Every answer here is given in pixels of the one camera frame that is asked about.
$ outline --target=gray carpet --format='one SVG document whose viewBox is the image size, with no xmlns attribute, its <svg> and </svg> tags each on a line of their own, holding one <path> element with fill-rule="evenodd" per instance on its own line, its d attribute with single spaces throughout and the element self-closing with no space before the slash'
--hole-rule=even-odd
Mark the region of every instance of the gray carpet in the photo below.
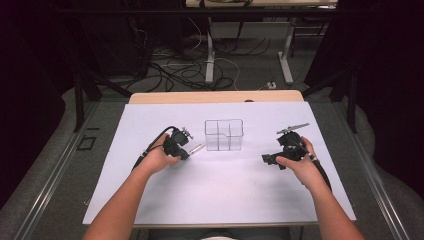
<svg viewBox="0 0 424 240">
<path fill-rule="evenodd" d="M 240 52 L 249 50 L 252 41 L 242 41 Z M 236 63 L 238 68 L 231 62 L 220 62 L 223 73 L 227 77 L 236 78 L 239 90 L 256 90 L 268 81 L 275 81 L 277 89 L 295 88 L 302 90 L 306 86 L 302 84 L 307 73 L 315 50 L 319 46 L 319 38 L 303 38 L 296 41 L 295 57 L 289 59 L 293 77 L 296 83 L 287 86 L 282 78 L 281 70 L 275 54 L 274 42 L 265 54 L 260 56 L 225 56 L 226 59 Z M 125 82 L 125 79 L 115 79 L 117 82 Z M 157 79 L 148 79 L 135 82 L 130 90 L 142 92 L 156 85 Z M 155 91 L 165 91 L 162 83 Z M 179 83 L 175 83 L 173 91 L 193 91 Z M 367 239 L 393 239 L 392 232 L 381 212 L 375 194 L 372 192 L 363 169 L 359 164 L 359 155 L 352 147 L 352 139 L 346 131 L 345 122 L 340 119 L 337 112 L 337 104 L 328 101 L 329 89 L 317 92 L 306 100 L 311 103 L 318 124 L 328 145 L 335 165 L 339 171 L 341 180 L 346 188 L 348 197 L 354 206 L 357 215 L 356 222 L 359 229 Z M 102 163 L 107 154 L 114 131 L 123 111 L 127 99 L 122 99 L 119 94 L 108 88 L 102 88 L 104 99 L 100 103 L 86 105 L 87 109 L 96 109 L 90 116 L 84 131 L 74 135 L 72 130 L 75 124 L 74 100 L 72 91 L 64 94 L 67 103 L 67 111 L 62 122 L 44 151 L 35 161 L 33 167 L 23 179 L 18 189 L 12 195 L 8 203 L 0 211 L 0 239 L 13 239 L 18 233 L 17 239 L 24 236 L 26 239 L 79 239 L 86 227 L 81 222 L 87 208 L 86 200 L 90 198 L 99 177 Z M 363 112 L 357 112 L 358 137 L 369 156 L 374 149 L 374 136 L 372 129 L 367 123 Z M 91 150 L 71 150 L 78 147 L 90 147 L 90 139 L 96 138 Z M 38 217 L 29 218 L 30 223 L 25 221 L 34 203 L 37 203 L 40 192 L 47 182 L 51 182 L 50 174 L 57 170 L 57 163 L 63 159 L 63 155 L 69 156 L 69 162 L 60 169 L 61 173 L 57 185 L 51 189 L 52 196 L 44 199 Z M 386 190 L 393 200 L 394 207 L 399 213 L 403 225 L 407 229 L 410 239 L 424 239 L 424 203 L 411 189 L 402 182 L 393 178 L 390 174 L 379 169 Z M 297 238 L 299 228 L 291 228 L 292 237 Z M 132 239 L 144 239 L 138 230 L 133 232 Z M 303 239 L 320 239 L 317 227 L 305 228 Z"/>
</svg>

